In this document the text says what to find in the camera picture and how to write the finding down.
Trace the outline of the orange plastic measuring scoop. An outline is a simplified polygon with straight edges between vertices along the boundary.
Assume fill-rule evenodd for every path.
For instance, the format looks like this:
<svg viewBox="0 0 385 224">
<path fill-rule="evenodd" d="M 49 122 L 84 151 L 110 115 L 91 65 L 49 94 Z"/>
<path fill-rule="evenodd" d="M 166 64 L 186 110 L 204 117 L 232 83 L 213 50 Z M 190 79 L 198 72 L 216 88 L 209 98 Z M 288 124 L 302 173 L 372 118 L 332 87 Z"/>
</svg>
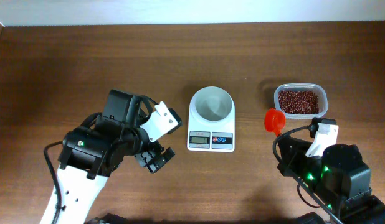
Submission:
<svg viewBox="0 0 385 224">
<path fill-rule="evenodd" d="M 264 127 L 267 132 L 274 133 L 276 136 L 281 135 L 282 129 L 285 127 L 286 118 L 282 111 L 269 109 L 264 118 Z"/>
</svg>

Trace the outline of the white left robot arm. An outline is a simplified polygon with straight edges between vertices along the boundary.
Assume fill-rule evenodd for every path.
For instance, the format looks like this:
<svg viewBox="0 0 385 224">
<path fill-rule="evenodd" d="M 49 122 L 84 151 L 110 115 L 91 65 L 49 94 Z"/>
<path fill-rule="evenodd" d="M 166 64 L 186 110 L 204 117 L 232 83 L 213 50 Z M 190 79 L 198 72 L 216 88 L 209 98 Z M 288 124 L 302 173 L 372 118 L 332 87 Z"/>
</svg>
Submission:
<svg viewBox="0 0 385 224">
<path fill-rule="evenodd" d="M 152 174 L 159 171 L 175 153 L 158 140 L 181 125 L 164 102 L 112 89 L 103 111 L 88 116 L 56 143 L 62 147 L 58 168 L 48 154 L 53 144 L 44 148 L 54 188 L 41 223 L 84 223 L 125 157 L 134 157 Z"/>
</svg>

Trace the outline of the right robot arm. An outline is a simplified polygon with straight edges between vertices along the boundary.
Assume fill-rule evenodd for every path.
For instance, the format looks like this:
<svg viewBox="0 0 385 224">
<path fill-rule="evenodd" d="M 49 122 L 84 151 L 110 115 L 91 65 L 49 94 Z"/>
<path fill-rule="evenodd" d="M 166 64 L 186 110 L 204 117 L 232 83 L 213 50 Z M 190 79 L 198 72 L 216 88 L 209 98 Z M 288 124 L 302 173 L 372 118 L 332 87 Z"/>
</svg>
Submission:
<svg viewBox="0 0 385 224">
<path fill-rule="evenodd" d="M 385 204 L 372 194 L 371 169 L 358 147 L 334 144 L 307 157 L 310 145 L 291 136 L 279 139 L 280 173 L 293 177 L 335 223 L 385 223 Z"/>
</svg>

